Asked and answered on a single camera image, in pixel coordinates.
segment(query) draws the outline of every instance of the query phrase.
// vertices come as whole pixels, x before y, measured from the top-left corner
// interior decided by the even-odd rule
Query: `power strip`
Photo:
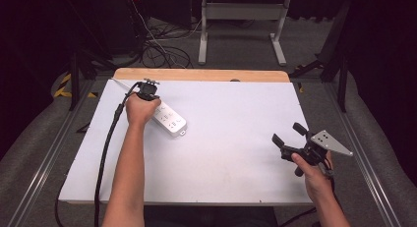
[[[152,119],[172,137],[184,136],[187,130],[187,121],[163,101],[156,107]]]

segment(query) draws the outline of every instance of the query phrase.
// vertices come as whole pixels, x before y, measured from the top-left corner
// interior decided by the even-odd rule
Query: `metal stand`
[[[271,33],[273,49],[280,66],[285,66],[286,61],[279,37],[288,12],[290,0],[283,4],[237,4],[237,3],[207,3],[202,2],[202,36],[200,39],[199,64],[206,63],[208,48],[207,19],[209,20],[278,20],[276,33]]]
[[[82,49],[78,52],[75,52],[71,57],[71,106],[70,111],[72,111],[77,103],[80,101],[80,78],[79,70],[82,72],[86,80],[94,80],[96,76],[96,71],[91,61],[95,61],[101,64],[104,68],[109,71],[116,71],[117,66],[111,62],[102,59],[101,57],[93,54],[92,52]]]
[[[344,107],[344,98],[347,83],[347,64],[342,51],[337,49],[337,44],[340,38],[340,34],[343,30],[347,13],[349,11],[350,2],[350,0],[346,0],[340,7],[340,10],[334,19],[326,42],[323,45],[322,51],[318,55],[317,60],[305,67],[298,67],[299,70],[288,74],[290,78],[298,78],[299,76],[304,75],[305,73],[310,72],[315,68],[324,66],[324,70],[321,73],[321,79],[323,82],[330,82],[333,80],[337,72],[340,71],[337,102],[343,112],[346,111]]]

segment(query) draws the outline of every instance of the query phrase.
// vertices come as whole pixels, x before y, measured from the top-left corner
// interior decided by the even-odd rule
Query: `wire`
[[[67,181],[68,171],[65,173],[65,179],[62,182],[61,187],[59,188],[58,194],[55,198],[55,205],[54,205],[54,212],[55,212],[55,220],[59,227],[64,227],[64,225],[61,223],[61,220],[59,219],[59,212],[58,212],[58,204],[59,204],[59,196],[61,195],[62,188],[64,187],[65,182]]]
[[[189,30],[183,30],[181,28],[178,28],[174,25],[167,24],[167,23],[159,24],[159,25],[150,27],[149,30],[153,30],[152,34],[155,38],[160,38],[162,36],[169,35],[169,34],[172,34],[172,33],[177,33],[177,32],[185,32],[181,35],[185,35],[187,32],[190,32]]]
[[[301,216],[307,215],[307,214],[312,214],[312,213],[315,213],[315,212],[317,212],[317,210],[316,210],[315,207],[313,207],[313,208],[311,208],[309,210],[306,210],[306,211],[302,212],[301,214],[298,214],[298,215],[292,217],[291,219],[285,221],[283,224],[279,225],[279,227],[284,227],[286,225],[289,225],[290,223],[292,223],[295,220],[299,219]]]
[[[171,31],[171,32],[167,32],[167,33],[165,33],[165,34],[162,34],[157,40],[158,41],[166,41],[166,40],[176,40],[176,39],[185,39],[185,38],[188,38],[188,37],[190,37],[191,35],[193,35],[193,33],[195,33],[195,32],[197,32],[197,28],[200,26],[200,23],[202,22],[202,20],[200,20],[197,24],[196,24],[196,27],[192,30],[192,31],[189,31],[189,30],[182,30],[182,31]],[[176,36],[176,37],[172,37],[172,38],[161,38],[161,37],[163,37],[163,36],[166,36],[166,35],[172,35],[172,34],[176,34],[176,33],[179,33],[179,32],[184,32],[184,34],[182,34],[182,35],[186,35],[186,34],[188,34],[188,35],[186,35],[186,36],[182,36],[182,35],[180,35],[180,36]]]
[[[330,163],[330,161],[328,160],[328,158],[327,158],[327,157],[325,157],[325,162],[327,162],[327,163],[328,163],[328,169],[330,169],[330,170],[331,170],[331,163]]]
[[[152,31],[150,31],[150,29],[148,28],[148,26],[147,26],[147,23],[145,22],[145,20],[144,20],[144,17],[142,17],[142,15],[141,15],[141,13],[138,11],[138,8],[136,7],[136,5],[135,5],[135,3],[133,2],[133,6],[134,6],[134,8],[135,8],[135,11],[136,11],[136,13],[138,14],[138,16],[141,18],[141,20],[142,20],[142,22],[143,22],[143,24],[144,24],[144,27],[145,27],[145,29],[148,31],[148,33],[149,33],[149,35],[150,35],[150,37],[151,37],[151,40],[152,40],[152,42],[154,42],[155,44],[156,44],[156,46],[155,45],[152,45],[152,43],[150,42],[150,41],[147,41],[147,46],[148,46],[148,48],[146,48],[146,50],[150,50],[150,49],[154,49],[154,50],[156,50],[157,52],[159,52],[160,54],[158,55],[158,56],[161,56],[161,55],[164,55],[164,56],[162,56],[163,57],[163,59],[164,59],[164,61],[163,61],[163,64],[161,64],[161,65],[157,65],[158,67],[162,67],[162,66],[164,66],[165,64],[168,64],[168,66],[169,66],[169,68],[171,68],[171,64],[169,63],[169,61],[168,61],[168,59],[170,60],[170,61],[172,61],[172,63],[174,64],[174,65],[176,65],[176,66],[179,66],[179,67],[181,67],[181,68],[184,68],[184,69],[186,69],[187,67],[186,66],[189,66],[190,64],[190,60],[188,59],[188,64],[186,65],[186,66],[184,66],[184,65],[182,65],[182,64],[179,64],[179,63],[177,63],[176,61],[175,61],[175,59],[172,57],[172,54],[173,54],[173,52],[172,51],[170,51],[169,53],[171,53],[171,54],[169,54],[168,53],[168,51],[166,51],[165,50],[165,48],[169,48],[169,47],[163,47],[161,44],[159,44],[159,42],[156,40],[156,38],[154,37],[154,35],[153,35],[153,33],[152,33]]]
[[[87,132],[87,129],[89,128],[90,123],[91,122],[88,122],[84,126],[82,126],[81,128],[77,129],[77,133],[85,134]]]
[[[97,177],[97,183],[95,186],[95,194],[94,194],[94,226],[98,227],[99,226],[99,221],[98,221],[98,216],[100,213],[100,200],[99,200],[99,195],[100,195],[100,188],[101,188],[101,180],[103,177],[103,173],[104,173],[104,164],[105,164],[105,158],[107,156],[107,149],[108,146],[110,144],[110,139],[113,135],[114,132],[114,128],[116,127],[117,122],[119,121],[120,115],[123,112],[123,108],[125,106],[126,100],[129,98],[129,96],[132,94],[133,89],[139,85],[140,83],[135,83],[130,89],[129,91],[126,93],[125,98],[123,99],[122,103],[120,103],[117,106],[116,111],[114,112],[114,119],[113,119],[113,123],[111,124],[110,130],[107,134],[107,138],[104,144],[104,149],[103,149],[103,153],[101,154],[101,161],[100,161],[100,168],[98,171],[98,177]]]
[[[161,68],[165,65],[171,68],[171,63],[184,69],[190,66],[194,68],[187,52],[177,47],[165,46],[164,49],[161,49],[159,45],[147,41],[144,45],[144,54],[146,57],[143,58],[142,64],[148,68]],[[185,63],[180,64],[179,60],[184,60]]]
[[[114,66],[116,66],[117,68],[125,68],[125,67],[129,67],[130,65],[132,65],[132,64],[134,64],[134,63],[136,63],[138,60],[139,61],[141,61],[140,59],[143,57],[143,55],[142,54],[137,54],[133,59],[131,59],[131,60],[128,60],[127,62],[124,62],[124,63],[119,63],[119,64],[114,64],[113,63],[113,65]],[[106,68],[106,67],[104,67],[104,66],[102,66],[102,65],[95,65],[95,64],[93,64],[94,65],[94,67],[96,68],[96,69],[98,69],[99,71],[107,71],[107,69],[108,68]]]

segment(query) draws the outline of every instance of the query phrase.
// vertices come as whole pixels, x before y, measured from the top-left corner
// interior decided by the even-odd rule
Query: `wrist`
[[[146,123],[145,121],[129,122],[129,129],[143,131]]]
[[[312,197],[312,201],[315,206],[329,206],[334,203],[337,204],[333,193],[317,194]]]

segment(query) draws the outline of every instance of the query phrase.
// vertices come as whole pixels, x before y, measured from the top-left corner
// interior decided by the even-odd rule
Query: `white board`
[[[133,85],[135,81],[122,81]],[[60,200],[92,202],[99,162],[117,105],[127,88],[108,81],[73,162]],[[171,138],[153,120],[145,129],[145,202],[168,204],[310,204],[296,165],[280,158],[276,133],[290,146],[307,127],[293,84],[160,82],[157,94],[187,120]],[[108,148],[100,200],[108,201],[127,129],[120,117]]]

